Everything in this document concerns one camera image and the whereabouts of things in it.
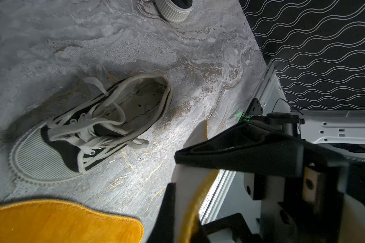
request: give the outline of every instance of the mounting hole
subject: mounting hole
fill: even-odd
[[[285,211],[283,211],[282,209],[280,210],[280,217],[281,217],[281,220],[284,224],[289,224],[289,217],[288,215],[286,214]]]
[[[315,188],[315,186],[313,185],[313,182],[310,179],[306,179],[305,184],[306,184],[306,187],[308,187],[308,189],[310,189],[310,190],[313,190],[313,188]]]

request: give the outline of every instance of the black cable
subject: black cable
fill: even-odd
[[[272,110],[272,112],[274,111],[274,108],[276,107],[276,104],[277,104],[277,102],[278,102],[279,100],[284,101],[285,103],[287,103],[287,104],[289,105],[289,107],[293,107],[293,109],[295,109],[296,111],[298,111],[300,114],[304,115],[304,114],[303,114],[303,113],[302,113],[299,109],[297,109],[296,107],[292,106],[291,104],[289,104],[286,100],[284,100],[284,99],[282,99],[282,98],[279,98],[279,99],[276,101],[276,103],[275,103],[275,104],[274,104],[274,106],[273,106],[273,110]],[[299,132],[300,132],[300,134],[301,134],[301,124],[299,124],[298,129],[299,129]]]
[[[289,104],[289,102],[287,102],[286,100],[284,100],[284,99],[282,99],[282,98],[279,98],[277,101],[276,101],[276,103],[274,104],[274,106],[273,106],[273,110],[272,110],[272,112],[274,111],[274,108],[276,107],[276,104],[277,104],[277,102],[279,101],[279,100],[282,100],[282,101],[284,101],[285,103],[287,103],[290,107],[293,107],[293,109],[295,109],[296,111],[298,111],[300,114],[302,114],[302,115],[304,115],[299,109],[297,109],[296,107],[294,107],[294,106],[292,106],[291,104]]]

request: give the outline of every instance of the yellow mat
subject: yellow mat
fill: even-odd
[[[142,237],[140,221],[73,202],[45,199],[0,206],[1,243],[139,243]]]

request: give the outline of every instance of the black wallpaper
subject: black wallpaper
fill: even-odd
[[[240,0],[289,103],[365,109],[365,0]]]

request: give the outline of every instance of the gray marble pattern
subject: gray marble pattern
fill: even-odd
[[[58,198],[133,216],[147,238],[174,168],[200,121],[209,137],[235,124],[266,65],[237,0],[194,1],[185,22],[162,19],[151,0],[0,0],[0,204]],[[174,85],[169,111],[146,133],[81,178],[43,186],[15,177],[12,144],[39,122],[145,73]]]

